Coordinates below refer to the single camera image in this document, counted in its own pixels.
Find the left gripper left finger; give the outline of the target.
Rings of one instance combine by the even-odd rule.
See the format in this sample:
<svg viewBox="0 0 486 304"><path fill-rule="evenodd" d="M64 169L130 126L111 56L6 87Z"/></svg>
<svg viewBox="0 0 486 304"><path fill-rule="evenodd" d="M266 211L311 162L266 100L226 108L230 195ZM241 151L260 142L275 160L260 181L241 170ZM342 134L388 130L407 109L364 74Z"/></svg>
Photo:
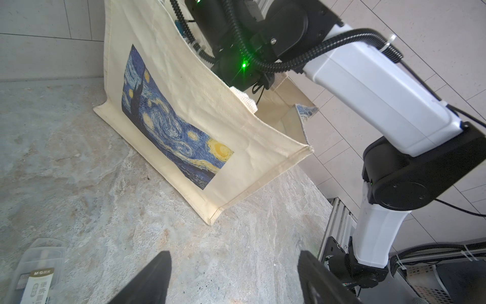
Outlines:
<svg viewBox="0 0 486 304"><path fill-rule="evenodd" d="M169 251L162 251L109 304L166 303L171 274L171 254Z"/></svg>

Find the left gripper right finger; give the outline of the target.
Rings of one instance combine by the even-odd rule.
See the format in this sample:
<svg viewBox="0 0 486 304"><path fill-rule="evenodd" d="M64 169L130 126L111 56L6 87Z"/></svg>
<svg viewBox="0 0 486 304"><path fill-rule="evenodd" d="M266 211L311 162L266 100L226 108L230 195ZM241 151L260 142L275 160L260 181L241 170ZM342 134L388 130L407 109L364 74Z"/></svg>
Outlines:
<svg viewBox="0 0 486 304"><path fill-rule="evenodd" d="M297 271L305 304L361 303L311 252L301 251Z"/></svg>

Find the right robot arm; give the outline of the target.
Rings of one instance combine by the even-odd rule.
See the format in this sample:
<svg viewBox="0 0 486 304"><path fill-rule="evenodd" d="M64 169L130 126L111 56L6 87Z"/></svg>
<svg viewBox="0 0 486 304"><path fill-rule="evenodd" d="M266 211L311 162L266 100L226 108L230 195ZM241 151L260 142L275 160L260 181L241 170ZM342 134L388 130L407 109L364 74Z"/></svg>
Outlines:
<svg viewBox="0 0 486 304"><path fill-rule="evenodd" d="M381 133L363 153L363 202L348 250L322 258L347 288L383 281L405 217L485 161L479 120L441 100L392 37L353 29L320 1L273 1L266 14L254 1L187 1L211 53L178 2L171 6L188 43L227 85L269 88L277 73L302 73Z"/></svg>

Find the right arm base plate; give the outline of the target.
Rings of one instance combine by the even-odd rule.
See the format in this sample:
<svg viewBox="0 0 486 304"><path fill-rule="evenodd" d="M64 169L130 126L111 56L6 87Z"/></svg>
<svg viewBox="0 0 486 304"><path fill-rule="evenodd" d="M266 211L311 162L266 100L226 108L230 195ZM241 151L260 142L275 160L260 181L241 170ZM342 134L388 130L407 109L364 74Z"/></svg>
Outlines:
<svg viewBox="0 0 486 304"><path fill-rule="evenodd" d="M349 268L349 254L346 253L334 237L326 239L321 252L321 262L343 283L351 283L352 277Z"/></svg>

